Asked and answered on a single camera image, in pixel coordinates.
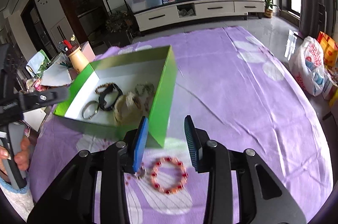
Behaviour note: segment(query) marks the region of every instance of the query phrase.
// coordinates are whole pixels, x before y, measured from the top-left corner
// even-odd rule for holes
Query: white plastic bag
[[[323,58],[324,53],[320,44],[308,36],[289,61],[292,76],[302,89],[313,96],[317,96],[323,91]]]

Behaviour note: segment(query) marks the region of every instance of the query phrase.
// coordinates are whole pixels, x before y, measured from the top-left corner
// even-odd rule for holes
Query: purple tablecloth
[[[179,194],[167,196],[154,191],[145,179],[126,176],[131,223],[202,223],[208,177],[191,166],[183,126],[186,115],[228,149],[256,150],[310,220],[332,191],[331,160],[316,113],[285,67],[241,27],[181,33],[123,50],[110,48],[98,58],[169,44],[179,72],[167,139],[162,150],[146,149],[144,163],[149,167],[158,156],[176,156],[188,167],[188,183]],[[29,170],[34,199],[78,150],[98,151],[110,144],[67,129],[60,117],[49,117]],[[172,172],[168,166],[161,169],[162,185],[175,182]],[[97,221],[99,193],[96,201]],[[235,190],[234,222],[238,208]]]

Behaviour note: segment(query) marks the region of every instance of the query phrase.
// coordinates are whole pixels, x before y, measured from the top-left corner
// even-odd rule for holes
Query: tv stand
[[[190,11],[189,16],[179,15],[182,10]],[[264,13],[264,2],[262,0],[178,0],[174,3],[160,5],[147,10],[134,13],[140,31],[186,22],[198,19],[244,16],[248,13],[257,13],[259,19]]]

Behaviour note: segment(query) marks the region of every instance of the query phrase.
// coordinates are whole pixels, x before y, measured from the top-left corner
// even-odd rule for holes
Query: metal screw
[[[123,141],[118,141],[118,142],[116,142],[116,146],[117,146],[118,148],[123,148],[123,147],[126,146],[126,143],[123,142]]]
[[[254,156],[256,154],[256,152],[251,149],[251,148],[248,148],[245,153],[248,155],[248,156]]]
[[[207,146],[208,147],[216,147],[217,146],[217,142],[215,140],[208,140],[207,141]]]
[[[80,157],[86,157],[89,154],[89,152],[87,150],[82,150],[79,152],[79,156]]]

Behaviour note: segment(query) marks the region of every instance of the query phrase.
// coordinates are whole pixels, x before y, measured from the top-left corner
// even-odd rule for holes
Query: floor
[[[287,68],[290,56],[302,44],[302,39],[293,35],[293,31],[298,29],[288,21],[273,17],[272,19],[250,16],[245,21],[240,17],[224,18],[222,21],[200,23],[196,25],[176,27],[170,30],[164,30],[153,34],[145,35],[144,37],[134,38],[133,43],[147,41],[163,36],[169,36],[177,33],[190,32],[194,30],[227,27],[227,26],[242,26],[249,31],[253,36],[259,39]],[[104,53],[107,50],[105,45],[101,45],[94,49],[96,55]],[[338,180],[338,129],[333,119],[330,117],[326,121],[322,121],[325,114],[330,112],[328,102],[325,101],[322,95],[313,97],[306,93],[310,103],[314,107],[318,119],[322,125],[323,131],[327,138],[327,143],[330,148],[332,170],[334,183]]]

